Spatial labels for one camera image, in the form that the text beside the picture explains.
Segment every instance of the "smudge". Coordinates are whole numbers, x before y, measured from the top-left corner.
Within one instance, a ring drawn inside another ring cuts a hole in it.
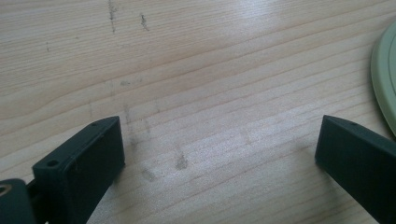
[[[111,0],[108,0],[108,12],[110,13],[111,29],[113,30],[113,34],[116,33],[116,26],[114,25],[116,11],[117,8],[114,6],[114,3]]]
[[[90,100],[88,106],[90,107],[90,118],[92,119],[92,117],[93,117],[93,112],[92,112],[92,103],[91,103],[91,100]]]
[[[147,179],[149,182],[153,182],[155,179],[157,179],[155,174],[147,169],[142,171],[142,176],[143,176],[143,178]]]
[[[140,13],[140,18],[142,19],[140,24],[142,24],[143,28],[145,28],[146,31],[149,31],[149,28],[147,26],[146,17],[145,17],[145,15],[143,15],[143,13]]]
[[[146,131],[148,132],[148,134],[151,134],[151,129],[150,129],[150,126],[149,126],[149,121],[146,120],[146,119],[145,119],[145,128],[146,128]]]
[[[116,92],[114,91],[114,84],[113,84],[113,80],[110,80],[110,88],[111,88],[111,97],[113,98],[113,100],[115,100],[115,95]]]
[[[245,144],[248,145],[248,146],[251,146],[252,142],[251,142],[250,136],[248,134],[248,131],[247,130],[243,130],[240,133],[241,133],[242,137],[245,140]]]
[[[131,116],[129,115],[129,107],[127,104],[124,105],[124,113],[127,124],[131,123]]]
[[[158,103],[158,100],[155,100],[155,110],[157,111],[157,113],[160,113],[161,112],[161,109],[160,109],[160,104]]]
[[[177,159],[176,169],[184,170],[189,166],[189,161],[181,154],[181,157]]]
[[[123,80],[123,81],[120,83],[120,85],[121,85],[121,86],[128,86],[128,85],[131,85],[131,82]]]
[[[121,44],[120,47],[121,47],[122,49],[126,49],[126,48],[131,47],[131,45],[130,45],[130,44]]]
[[[129,143],[131,144],[131,150],[137,150],[137,147],[136,147],[137,140],[134,140],[132,137],[130,137]]]

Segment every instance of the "wooden surface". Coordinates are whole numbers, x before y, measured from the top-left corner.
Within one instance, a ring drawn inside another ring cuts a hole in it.
[[[89,223],[375,223],[314,163],[321,118],[390,136],[370,55],[395,1],[5,0],[0,179],[120,116]]]

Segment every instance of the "pale green dish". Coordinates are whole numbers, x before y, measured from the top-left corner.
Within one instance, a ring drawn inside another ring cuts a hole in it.
[[[396,22],[382,34],[375,45],[371,74],[376,100],[396,135]]]

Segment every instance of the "wood grain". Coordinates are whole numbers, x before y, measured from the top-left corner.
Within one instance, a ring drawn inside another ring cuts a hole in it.
[[[375,223],[314,163],[324,114],[390,137],[370,80],[395,1],[1,1],[0,178],[120,116],[90,223]]]

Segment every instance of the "black plastic piece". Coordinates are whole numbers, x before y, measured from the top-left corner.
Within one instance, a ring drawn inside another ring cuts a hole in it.
[[[2,205],[0,223],[86,223],[124,165],[119,117],[98,120],[36,163],[35,180],[27,187],[16,182],[15,192],[27,197],[0,196],[0,204],[16,204]],[[8,213],[34,214],[35,219],[9,222],[3,219]]]
[[[20,179],[0,181],[0,223],[35,223],[29,194]]]
[[[324,116],[315,159],[379,223],[396,223],[395,142]]]

